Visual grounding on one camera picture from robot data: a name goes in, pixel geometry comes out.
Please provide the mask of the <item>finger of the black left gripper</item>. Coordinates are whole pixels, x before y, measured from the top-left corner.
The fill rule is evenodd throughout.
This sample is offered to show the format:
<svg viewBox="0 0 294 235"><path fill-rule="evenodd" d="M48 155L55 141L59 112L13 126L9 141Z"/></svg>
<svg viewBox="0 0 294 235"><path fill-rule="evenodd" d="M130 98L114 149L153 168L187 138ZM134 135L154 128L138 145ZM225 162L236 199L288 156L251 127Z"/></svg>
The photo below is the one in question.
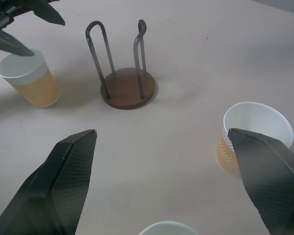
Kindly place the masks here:
<svg viewBox="0 0 294 235"><path fill-rule="evenodd" d="M61 15L50 5L56 0L31 0L30 9L34 14L52 24L65 25L64 19Z"/></svg>
<svg viewBox="0 0 294 235"><path fill-rule="evenodd" d="M0 50L6 51L18 56L34 56L34 52L23 45L12 35L0 29Z"/></svg>

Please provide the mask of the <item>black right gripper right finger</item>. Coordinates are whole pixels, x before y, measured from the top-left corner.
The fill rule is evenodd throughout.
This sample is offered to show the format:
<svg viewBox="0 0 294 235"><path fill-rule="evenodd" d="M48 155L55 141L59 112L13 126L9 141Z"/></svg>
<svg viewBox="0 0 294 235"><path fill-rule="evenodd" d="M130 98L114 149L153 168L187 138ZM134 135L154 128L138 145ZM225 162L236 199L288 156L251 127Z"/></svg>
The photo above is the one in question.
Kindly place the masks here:
<svg viewBox="0 0 294 235"><path fill-rule="evenodd" d="M256 133L244 144L238 163L248 196L270 235L294 235L294 153Z"/></svg>

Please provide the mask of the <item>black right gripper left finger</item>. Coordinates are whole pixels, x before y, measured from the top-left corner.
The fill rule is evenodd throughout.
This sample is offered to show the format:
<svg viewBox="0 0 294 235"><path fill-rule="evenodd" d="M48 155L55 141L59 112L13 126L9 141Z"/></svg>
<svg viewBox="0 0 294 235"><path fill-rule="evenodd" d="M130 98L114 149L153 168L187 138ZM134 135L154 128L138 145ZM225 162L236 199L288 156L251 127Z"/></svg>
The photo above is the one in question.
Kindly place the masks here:
<svg viewBox="0 0 294 235"><path fill-rule="evenodd" d="M90 129L58 142L0 215L0 235L75 235L96 141Z"/></svg>

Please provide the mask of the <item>ribbed orange paper cup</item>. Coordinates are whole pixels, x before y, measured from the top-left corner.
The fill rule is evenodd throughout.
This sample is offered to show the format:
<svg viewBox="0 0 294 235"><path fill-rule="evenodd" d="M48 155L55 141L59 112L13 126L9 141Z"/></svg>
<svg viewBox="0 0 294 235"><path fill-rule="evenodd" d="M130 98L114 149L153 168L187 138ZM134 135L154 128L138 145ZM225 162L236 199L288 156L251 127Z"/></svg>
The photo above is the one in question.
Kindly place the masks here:
<svg viewBox="0 0 294 235"><path fill-rule="evenodd" d="M216 153L220 169L241 178L238 160L240 147L249 135L268 136L290 148L294 131L289 121L276 109L258 102L240 102L231 106L223 116L222 132Z"/></svg>

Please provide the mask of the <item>smooth orange paper cup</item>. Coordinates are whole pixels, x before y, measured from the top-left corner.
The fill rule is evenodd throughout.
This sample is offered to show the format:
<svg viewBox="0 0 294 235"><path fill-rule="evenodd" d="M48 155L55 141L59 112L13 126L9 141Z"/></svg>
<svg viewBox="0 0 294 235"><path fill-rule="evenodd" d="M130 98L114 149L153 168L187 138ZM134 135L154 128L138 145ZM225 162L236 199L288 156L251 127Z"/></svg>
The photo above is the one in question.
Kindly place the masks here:
<svg viewBox="0 0 294 235"><path fill-rule="evenodd" d="M33 56L10 54L0 62L0 77L14 87L29 103L39 108L52 106L60 91L42 52Z"/></svg>

